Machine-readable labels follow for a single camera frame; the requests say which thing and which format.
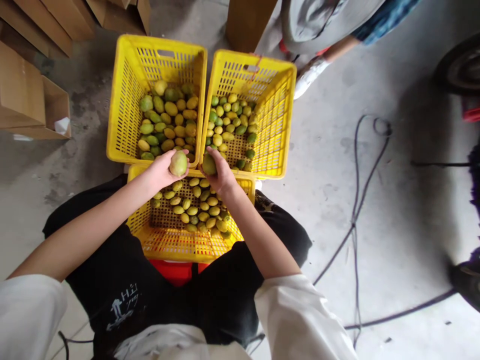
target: concrete floor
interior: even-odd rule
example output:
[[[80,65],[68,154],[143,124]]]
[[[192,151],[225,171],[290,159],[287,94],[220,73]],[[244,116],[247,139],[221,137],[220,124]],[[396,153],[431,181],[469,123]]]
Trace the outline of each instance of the concrete floor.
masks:
[[[152,35],[228,48],[225,1],[152,1]],[[278,57],[278,11],[257,49]],[[289,165],[264,192],[306,228],[313,247],[303,267],[315,279],[349,227],[355,183],[353,143],[362,114],[393,123],[389,148],[372,179],[358,222],[360,302],[364,321],[402,311],[450,288],[446,266],[479,245],[471,180],[461,169],[413,168],[418,161],[466,160],[479,126],[461,121],[459,98],[430,84],[441,57],[480,30],[480,3],[424,0],[392,33],[359,46],[331,65],[294,104]],[[71,98],[70,141],[15,142],[0,133],[0,277],[43,240],[48,215],[73,194],[107,181],[123,166],[105,155],[116,33],[97,29],[70,60],[39,58],[42,72]],[[302,56],[299,64],[306,63]],[[368,124],[360,131],[362,179],[383,141]],[[354,316],[352,249],[345,248],[317,288],[345,324]],[[59,329],[91,339],[85,312],[69,290]],[[459,295],[422,312],[363,330],[360,359],[477,359],[480,314]],[[55,337],[47,359],[64,359]],[[90,359],[90,345],[72,344],[70,358]],[[266,341],[255,359],[269,358]]]

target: white shirt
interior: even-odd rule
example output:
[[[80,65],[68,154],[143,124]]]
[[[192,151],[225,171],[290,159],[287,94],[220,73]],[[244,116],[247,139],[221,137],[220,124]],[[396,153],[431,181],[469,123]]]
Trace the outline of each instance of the white shirt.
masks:
[[[347,333],[327,301],[304,275],[268,279],[255,295],[273,360],[357,359]],[[0,283],[0,359],[43,360],[67,307],[61,284],[44,275]],[[236,342],[209,345],[197,327],[153,325],[115,351],[125,360],[248,360]]]

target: yellow plastic crate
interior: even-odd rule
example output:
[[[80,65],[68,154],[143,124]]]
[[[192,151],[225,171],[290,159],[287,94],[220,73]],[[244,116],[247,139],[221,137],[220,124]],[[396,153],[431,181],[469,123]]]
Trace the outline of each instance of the yellow plastic crate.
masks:
[[[180,41],[136,35],[122,35],[116,43],[115,66],[111,88],[110,116],[106,155],[115,162],[150,164],[138,159],[137,146],[143,113],[140,99],[157,80],[169,85],[192,83],[198,95],[195,161],[199,163],[207,79],[207,50]]]
[[[287,171],[296,77],[297,68],[291,62],[218,50],[213,57],[201,148],[205,148],[207,140],[212,97],[238,94],[239,99],[256,102],[258,138],[252,145],[247,143],[246,136],[236,135],[227,143],[228,164],[234,166],[238,159],[246,159],[247,149],[254,149],[252,171],[235,172],[265,179],[283,178]]]
[[[128,181],[143,173],[148,166],[137,164],[130,167]],[[190,169],[188,177],[182,180],[183,187],[178,192],[181,198],[191,199],[191,206],[199,207],[200,200],[194,197],[188,182],[190,178],[204,178],[198,170]],[[236,175],[236,180],[254,203],[255,179],[248,175]],[[229,251],[235,242],[243,241],[235,221],[230,218],[228,230],[230,239],[221,236],[212,237],[210,233],[188,232],[184,229],[180,216],[173,213],[170,201],[163,198],[160,208],[152,208],[150,202],[135,211],[127,221],[131,233],[143,247],[143,253],[149,259],[171,260],[179,262],[211,263]]]

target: brown cardboard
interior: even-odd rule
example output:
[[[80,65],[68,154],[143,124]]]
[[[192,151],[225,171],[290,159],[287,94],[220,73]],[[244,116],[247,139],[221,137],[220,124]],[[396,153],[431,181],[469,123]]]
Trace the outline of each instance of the brown cardboard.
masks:
[[[55,122],[63,118],[70,119],[69,95],[54,82],[41,77],[45,104],[45,126],[18,127],[6,129],[13,134],[20,134],[37,140],[70,139],[72,137],[71,123],[65,135],[55,131]]]
[[[30,64],[34,63],[37,49],[3,20],[0,20],[0,42],[14,50]]]
[[[118,33],[150,34],[150,2],[138,0],[126,10],[107,0],[86,0],[102,28]]]
[[[130,4],[130,0],[108,0],[108,1],[111,2],[112,4],[115,4],[121,7],[122,9],[126,9],[127,6]]]
[[[45,125],[40,71],[0,42],[0,129]]]
[[[40,0],[13,1],[68,57],[72,56],[72,39]]]
[[[13,1],[0,0],[0,18],[47,58],[64,58],[64,53]]]
[[[41,0],[73,41],[95,37],[95,21],[82,0]]]
[[[233,50],[253,53],[277,0],[230,0],[225,35]]]

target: black shorts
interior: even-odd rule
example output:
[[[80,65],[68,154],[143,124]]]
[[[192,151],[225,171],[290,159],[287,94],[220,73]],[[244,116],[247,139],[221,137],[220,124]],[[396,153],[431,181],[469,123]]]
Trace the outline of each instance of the black shorts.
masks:
[[[126,182],[121,175],[72,197],[48,218],[45,238]],[[312,246],[305,229],[259,191],[255,208],[302,266]],[[246,243],[239,241],[201,274],[174,287],[145,258],[126,223],[66,278],[95,333],[96,356],[113,354],[121,341],[155,324],[193,325],[208,344],[236,341],[246,347],[258,330],[254,295],[263,280]]]

